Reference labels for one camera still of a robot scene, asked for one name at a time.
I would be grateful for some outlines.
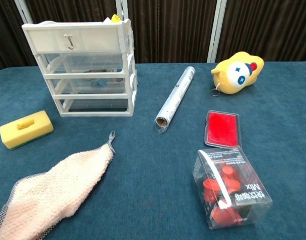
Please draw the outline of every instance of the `red ink pad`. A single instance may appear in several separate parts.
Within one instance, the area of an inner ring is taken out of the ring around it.
[[[238,114],[209,111],[206,117],[205,144],[241,147]]]

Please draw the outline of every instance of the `red nose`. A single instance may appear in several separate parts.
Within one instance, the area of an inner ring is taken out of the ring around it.
[[[257,64],[254,63],[254,62],[252,62],[249,66],[250,66],[252,72],[255,71],[255,70],[257,69]]]

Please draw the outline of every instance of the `blue table cloth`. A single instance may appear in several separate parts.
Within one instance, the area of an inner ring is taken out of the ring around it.
[[[187,66],[196,69],[169,129],[154,118]],[[214,63],[137,64],[132,117],[60,117],[38,67],[0,70],[0,126],[45,110],[54,132],[15,150],[0,138],[0,210],[15,182],[104,144],[116,155],[71,218],[45,239],[306,239],[306,62],[266,62],[257,82],[210,95]],[[210,230],[192,172],[209,110],[240,116],[243,151],[273,199],[265,219]]]

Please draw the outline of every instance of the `keyring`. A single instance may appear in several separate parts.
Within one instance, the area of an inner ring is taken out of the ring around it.
[[[218,90],[218,89],[216,89],[216,88],[213,88],[212,90],[211,90],[211,95],[212,96],[218,96],[218,95],[220,95],[220,93],[221,93],[221,91],[220,90]]]

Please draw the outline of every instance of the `yellow plush toy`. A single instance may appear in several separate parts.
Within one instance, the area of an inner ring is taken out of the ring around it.
[[[256,82],[263,67],[263,59],[240,51],[221,61],[211,73],[214,75],[217,90],[225,94],[234,94]]]

